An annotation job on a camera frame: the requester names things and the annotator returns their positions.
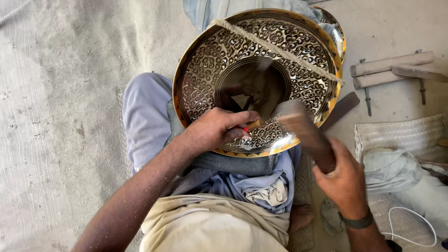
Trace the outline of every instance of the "bare foot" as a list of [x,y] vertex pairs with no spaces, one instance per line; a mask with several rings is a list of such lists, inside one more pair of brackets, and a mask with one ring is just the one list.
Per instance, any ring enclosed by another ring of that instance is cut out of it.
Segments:
[[289,217],[288,233],[295,233],[297,230],[310,224],[314,219],[314,209],[310,205],[294,206],[291,208]]

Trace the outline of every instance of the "black wristband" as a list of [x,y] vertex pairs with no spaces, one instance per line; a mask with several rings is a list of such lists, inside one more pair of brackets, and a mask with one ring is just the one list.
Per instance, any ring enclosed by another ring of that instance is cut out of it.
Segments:
[[341,218],[341,220],[344,221],[346,226],[355,228],[355,229],[364,229],[367,228],[368,226],[370,226],[373,222],[373,215],[372,212],[370,211],[367,213],[367,216],[365,216],[364,218],[362,218],[361,220],[349,220],[344,218],[344,216],[342,216],[341,213],[339,213],[339,217]]

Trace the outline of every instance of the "rope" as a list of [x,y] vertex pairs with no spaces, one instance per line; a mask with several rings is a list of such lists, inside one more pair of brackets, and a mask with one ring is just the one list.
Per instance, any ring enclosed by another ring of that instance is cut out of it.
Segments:
[[223,19],[214,19],[211,21],[211,24],[215,24],[218,25],[220,27],[223,27],[231,32],[234,32],[235,34],[238,34],[242,37],[246,37],[250,40],[252,40],[253,42],[259,43],[260,45],[262,45],[264,48],[269,49],[277,54],[280,54],[281,56],[283,56],[286,59],[289,59],[291,61],[296,62],[297,64],[299,64],[302,67],[305,67],[307,69],[311,69],[312,71],[314,71],[315,73],[321,75],[321,76],[325,76],[330,80],[333,81],[337,81],[340,82],[342,84],[345,83],[345,81],[341,78],[336,77],[334,74],[331,74],[329,72],[327,72],[325,69],[322,69],[320,67],[317,67],[309,62],[307,62],[306,60],[303,60],[301,58],[297,58],[294,54],[288,52],[288,51],[284,51],[280,48],[278,48],[277,46],[271,44],[268,41],[265,41],[263,39],[260,39],[259,37],[257,37],[256,35],[245,31],[244,29],[242,29],[241,27],[235,26],[230,24],[229,22],[227,22],[226,20]]

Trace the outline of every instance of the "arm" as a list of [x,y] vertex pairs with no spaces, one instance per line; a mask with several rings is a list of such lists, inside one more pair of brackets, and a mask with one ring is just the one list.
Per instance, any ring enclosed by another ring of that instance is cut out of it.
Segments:
[[235,138],[247,138],[247,132],[233,127],[258,118],[255,111],[232,113],[215,108],[205,112],[112,195],[72,251],[124,251],[177,173],[202,152]]
[[[325,194],[336,204],[342,216],[360,220],[367,216],[366,182],[364,168],[356,162],[350,152],[335,139],[330,139],[336,156],[336,169],[323,174],[314,166],[316,182]],[[375,221],[364,229],[347,227],[353,252],[391,252]]]

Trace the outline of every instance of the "hand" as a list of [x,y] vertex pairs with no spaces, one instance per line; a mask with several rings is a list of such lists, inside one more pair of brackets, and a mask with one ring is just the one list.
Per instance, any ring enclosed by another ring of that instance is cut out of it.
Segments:
[[249,139],[249,133],[234,128],[246,122],[260,118],[256,111],[233,113],[220,108],[207,110],[201,117],[189,125],[179,137],[193,151],[194,155],[212,151],[235,138]]
[[336,169],[325,175],[315,165],[313,172],[316,182],[336,204],[342,216],[360,220],[368,213],[364,168],[338,140],[329,140],[336,157]]

